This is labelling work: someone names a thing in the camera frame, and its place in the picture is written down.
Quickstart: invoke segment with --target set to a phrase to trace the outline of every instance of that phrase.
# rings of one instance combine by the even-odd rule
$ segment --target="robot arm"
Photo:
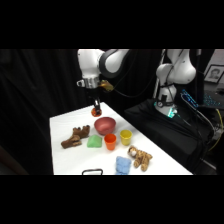
[[[173,118],[177,113],[173,102],[177,93],[174,83],[189,84],[196,76],[189,52],[190,49],[168,49],[167,56],[172,64],[163,64],[157,69],[160,93],[155,107],[160,113],[170,118]]]
[[[95,116],[101,115],[98,87],[105,87],[99,80],[99,75],[106,78],[117,77],[123,68],[129,49],[112,49],[107,52],[99,49],[80,49],[78,60],[83,80],[77,82],[79,87],[85,87],[94,101]]]
[[[157,70],[160,93],[155,108],[168,117],[173,117],[176,113],[173,102],[176,88],[173,84],[188,84],[196,75],[196,70],[190,62],[189,51],[189,49],[168,49],[167,55],[172,64],[160,65]],[[77,85],[85,87],[94,99],[96,116],[101,115],[98,87],[105,87],[100,82],[99,75],[103,74],[106,78],[117,77],[121,74],[129,53],[130,49],[112,49],[107,52],[98,49],[80,49],[78,51],[83,80],[79,81]]]

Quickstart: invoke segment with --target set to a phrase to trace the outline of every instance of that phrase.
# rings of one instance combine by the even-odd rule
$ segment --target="white table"
[[[192,175],[105,103],[101,103],[103,111],[101,117],[112,117],[117,122],[114,131],[117,136],[116,149],[114,151],[107,150],[104,140],[102,148],[87,148],[88,138],[82,139],[81,146],[63,149],[61,142],[70,138],[75,127],[82,128],[90,125],[90,136],[100,136],[94,128],[94,122],[99,118],[94,118],[91,115],[92,108],[93,106],[50,118],[55,175],[81,175],[84,170],[95,168],[103,169],[104,175],[115,175],[117,156],[129,158],[134,163],[134,158],[127,154],[129,146],[121,144],[119,133],[124,129],[133,133],[132,145],[153,156],[146,172],[142,172],[140,167],[136,169],[132,163],[129,175]]]

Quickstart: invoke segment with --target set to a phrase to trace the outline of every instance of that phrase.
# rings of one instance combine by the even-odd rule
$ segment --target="small object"
[[[94,127],[100,135],[113,133],[116,126],[116,121],[110,117],[103,117],[94,123]]]
[[[101,176],[103,175],[103,170],[102,169],[95,169],[95,170],[84,170],[82,172],[82,175],[84,175],[84,173],[89,173],[89,172],[101,172]]]
[[[131,167],[131,160],[123,157],[117,157],[116,175],[128,175]]]
[[[82,130],[81,128],[73,128],[73,135],[78,135],[80,139],[88,137],[90,132],[90,126],[83,126]]]
[[[87,147],[88,148],[101,148],[102,147],[102,138],[97,135],[93,135],[93,136],[89,137]]]
[[[108,134],[105,136],[104,141],[108,150],[114,150],[116,146],[117,137],[114,134]]]
[[[135,158],[134,166],[138,168],[140,165],[142,171],[146,171],[149,166],[149,161],[153,158],[150,154],[138,150],[134,146],[131,146],[128,150],[128,154]]]
[[[61,145],[64,149],[67,149],[67,148],[73,147],[73,146],[78,146],[81,144],[82,144],[82,142],[80,141],[80,137],[78,135],[72,135],[68,140],[63,141],[61,143]]]
[[[121,142],[124,146],[128,146],[131,144],[132,132],[129,130],[123,130],[120,133]]]
[[[102,80],[99,87],[104,88],[108,92],[111,92],[114,90],[114,87],[107,80]]]
[[[100,113],[97,114],[96,109],[93,108],[92,111],[91,111],[91,114],[93,115],[93,117],[100,117],[102,115],[102,110],[100,110]]]

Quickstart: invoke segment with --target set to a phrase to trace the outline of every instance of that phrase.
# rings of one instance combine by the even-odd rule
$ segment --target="black cable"
[[[162,60],[163,56],[165,55],[165,52],[166,52],[166,51],[163,52],[160,61]],[[125,95],[124,93],[121,93],[121,92],[119,92],[118,90],[115,89],[121,80],[120,80],[120,81],[118,82],[118,84],[116,84],[116,86],[114,87],[114,91],[117,92],[118,94],[124,96],[124,97],[127,97],[127,98],[137,98],[137,97],[141,96],[141,95],[148,89],[148,87],[150,86],[150,84],[151,84],[153,78],[154,78],[154,76],[152,76],[152,78],[150,79],[150,81],[149,81],[148,85],[145,87],[145,89],[144,89],[141,93],[139,93],[138,95],[136,95],[136,96],[128,96],[128,95]]]
[[[131,64],[131,66],[130,66],[130,68],[128,69],[128,71],[126,72],[126,74],[117,82],[117,84],[115,85],[115,87],[114,87],[114,90],[117,88],[117,86],[120,84],[120,82],[128,75],[128,73],[131,71],[131,69],[132,69],[132,67],[133,67],[133,65],[134,65],[134,62],[135,62],[135,60],[136,60],[136,58],[137,58],[137,54],[138,54],[138,51],[139,50],[137,50],[137,52],[136,52],[136,54],[135,54],[135,58],[134,58],[134,60],[133,60],[133,62],[132,62],[132,64]]]

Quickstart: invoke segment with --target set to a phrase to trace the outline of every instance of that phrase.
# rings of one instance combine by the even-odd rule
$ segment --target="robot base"
[[[173,118],[177,113],[177,107],[176,105],[172,106],[165,106],[165,107],[158,107],[157,103],[155,103],[155,108],[157,111],[159,111],[161,114],[164,114],[167,117]]]

